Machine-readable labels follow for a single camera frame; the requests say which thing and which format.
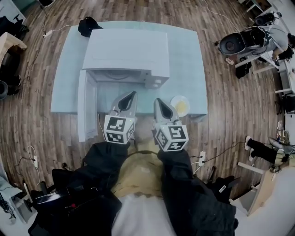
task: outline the wall outlet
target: wall outlet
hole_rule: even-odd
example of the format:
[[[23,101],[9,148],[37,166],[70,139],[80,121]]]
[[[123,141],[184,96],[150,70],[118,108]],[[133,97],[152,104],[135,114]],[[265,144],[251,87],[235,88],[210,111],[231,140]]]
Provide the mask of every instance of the wall outlet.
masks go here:
[[[205,160],[205,155],[206,155],[206,152],[204,152],[204,151],[201,151],[200,152],[200,159],[199,159],[199,166],[203,166],[204,165],[204,163],[203,163],[203,161]]]
[[[34,166],[38,168],[38,157],[34,156]]]

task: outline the wooden floor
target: wooden floor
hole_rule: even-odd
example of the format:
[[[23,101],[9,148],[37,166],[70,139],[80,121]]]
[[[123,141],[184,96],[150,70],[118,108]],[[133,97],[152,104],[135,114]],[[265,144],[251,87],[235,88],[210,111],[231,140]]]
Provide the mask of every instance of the wooden floor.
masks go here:
[[[249,15],[238,1],[207,2],[210,10],[226,15],[238,29],[246,27]],[[242,79],[235,77],[234,67],[224,62],[214,42],[236,30],[227,19],[209,12],[202,0],[192,3],[178,0],[56,0],[46,11],[47,16],[35,4],[26,12],[30,32],[24,39],[28,49],[20,66],[20,74],[25,80],[18,95],[0,101],[0,155],[12,183],[22,183],[23,178],[17,171],[24,176],[30,189],[38,183],[38,174],[29,160],[22,160],[19,167],[14,167],[21,157],[28,158],[28,145],[35,147],[39,157],[41,180],[51,185],[53,168],[61,168],[63,162],[73,170],[78,168],[90,146],[103,140],[99,136],[79,143],[77,117],[50,112],[54,75],[69,28],[53,32],[45,40],[42,39],[43,29],[49,31],[64,25],[77,25],[85,16],[97,21],[169,24],[198,33],[206,75],[208,116],[197,124],[189,118],[183,119],[190,130],[187,145],[190,155],[198,156],[204,150],[209,159],[244,141],[246,135],[261,142],[267,142],[268,136],[275,136],[277,122],[282,118],[275,111],[272,72],[266,71],[257,77],[252,73]],[[144,132],[144,127],[149,130],[151,123],[151,117],[139,118],[136,128],[139,143],[151,138],[151,132]],[[237,166],[238,161],[249,163],[248,157],[243,143],[238,144],[206,163],[198,170],[198,177],[207,181],[210,169],[215,165],[216,176],[241,177],[242,182],[233,191],[234,196],[239,195],[259,181],[258,175]],[[256,166],[267,168],[268,164],[258,160]]]

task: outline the black sleeve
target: black sleeve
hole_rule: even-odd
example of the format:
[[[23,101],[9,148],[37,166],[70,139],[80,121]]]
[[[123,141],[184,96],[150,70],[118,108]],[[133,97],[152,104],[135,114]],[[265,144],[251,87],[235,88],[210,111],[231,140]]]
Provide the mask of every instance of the black sleeve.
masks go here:
[[[129,145],[110,142],[93,144],[84,158],[86,165],[74,172],[69,187],[83,185],[101,189],[112,188],[128,156]]]
[[[162,195],[176,234],[234,235],[236,208],[217,201],[200,179],[193,178],[188,153],[160,151],[158,158],[163,162]]]

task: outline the plate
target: plate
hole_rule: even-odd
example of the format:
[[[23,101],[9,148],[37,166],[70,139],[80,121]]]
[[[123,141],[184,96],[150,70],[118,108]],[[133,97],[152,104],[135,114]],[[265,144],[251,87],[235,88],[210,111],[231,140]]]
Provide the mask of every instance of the plate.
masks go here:
[[[173,97],[170,104],[177,110],[179,117],[184,117],[189,113],[189,100],[184,96],[178,95]]]

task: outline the light blue table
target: light blue table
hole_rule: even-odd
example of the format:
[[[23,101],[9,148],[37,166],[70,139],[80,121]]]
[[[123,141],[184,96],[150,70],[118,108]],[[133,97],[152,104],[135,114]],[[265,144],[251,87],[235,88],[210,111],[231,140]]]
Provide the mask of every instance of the light blue table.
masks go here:
[[[146,22],[98,22],[105,29],[141,29],[166,32],[168,35],[170,78],[159,89],[146,89],[134,83],[98,83],[97,111],[106,113],[113,100],[132,90],[138,93],[137,114],[153,114],[156,98],[170,101],[176,95],[190,102],[189,115],[197,121],[208,113],[203,60],[196,32],[179,27]],[[79,73],[89,38],[72,26],[65,40],[55,74],[51,112],[77,114]]]

